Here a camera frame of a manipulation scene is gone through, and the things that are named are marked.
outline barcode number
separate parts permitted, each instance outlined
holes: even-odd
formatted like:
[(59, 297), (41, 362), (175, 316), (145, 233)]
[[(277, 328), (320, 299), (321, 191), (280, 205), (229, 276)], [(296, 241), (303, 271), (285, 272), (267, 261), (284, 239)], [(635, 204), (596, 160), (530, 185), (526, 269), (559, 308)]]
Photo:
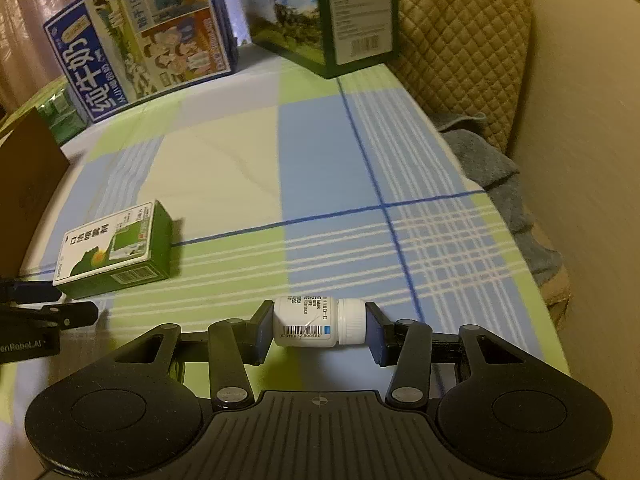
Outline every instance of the barcode number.
[(112, 274), (113, 279), (121, 285), (129, 285), (130, 283), (141, 282), (149, 278), (156, 278), (158, 275), (147, 266), (138, 267), (137, 269), (123, 270), (117, 274)]
[(351, 55), (359, 56), (372, 50), (377, 50), (380, 46), (380, 35), (367, 36), (366, 38), (358, 38), (351, 40)]
[(322, 325), (287, 325), (282, 327), (283, 337), (322, 337)]

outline table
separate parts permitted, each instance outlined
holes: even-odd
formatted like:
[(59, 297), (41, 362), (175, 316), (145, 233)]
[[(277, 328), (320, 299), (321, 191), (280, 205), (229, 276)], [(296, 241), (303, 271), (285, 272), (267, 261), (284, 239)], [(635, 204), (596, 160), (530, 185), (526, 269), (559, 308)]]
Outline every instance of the table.
[[(248, 318), (279, 294), (375, 300), (391, 319), (419, 319), (435, 332), (477, 323), (568, 372), (499, 213), (383, 65), (324, 80), (251, 46), (238, 74), (96, 124), (64, 151), (72, 167), (22, 274), (51, 279), (65, 231), (155, 199), (175, 220), (173, 271), (95, 298), (98, 323), (65, 332), (58, 357), (2, 368), (6, 478), (35, 476), (22, 418), (47, 380), (160, 323), (205, 330)], [(185, 382), (208, 396), (200, 366), (188, 367)], [(392, 373), (364, 347), (272, 346), (265, 365), (249, 368), (256, 393), (384, 392)], [(440, 370), (432, 382), (435, 394), (452, 376)]]

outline white ribbed cap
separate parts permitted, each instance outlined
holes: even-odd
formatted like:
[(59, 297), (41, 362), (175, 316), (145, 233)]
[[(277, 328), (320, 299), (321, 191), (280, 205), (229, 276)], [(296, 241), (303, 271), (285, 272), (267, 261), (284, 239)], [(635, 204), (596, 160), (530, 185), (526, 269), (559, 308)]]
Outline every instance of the white ribbed cap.
[(338, 343), (360, 345), (367, 335), (367, 312), (364, 301), (352, 298), (338, 300)]

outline shiny curtain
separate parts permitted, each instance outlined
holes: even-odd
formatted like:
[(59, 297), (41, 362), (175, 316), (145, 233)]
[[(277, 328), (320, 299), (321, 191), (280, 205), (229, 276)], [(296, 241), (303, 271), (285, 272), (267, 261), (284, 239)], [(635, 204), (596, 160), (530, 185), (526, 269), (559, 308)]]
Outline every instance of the shiny curtain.
[(11, 112), (62, 72), (42, 24), (74, 0), (0, 0), (0, 104)]

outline beige quilted cushion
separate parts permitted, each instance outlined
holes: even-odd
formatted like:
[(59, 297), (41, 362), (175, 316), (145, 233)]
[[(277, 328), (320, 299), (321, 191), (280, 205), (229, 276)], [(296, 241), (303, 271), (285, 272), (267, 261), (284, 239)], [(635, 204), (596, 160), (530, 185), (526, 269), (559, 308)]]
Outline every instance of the beige quilted cushion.
[(504, 151), (518, 103), (530, 0), (399, 0), (400, 53), (389, 67), (428, 112), (486, 114)]

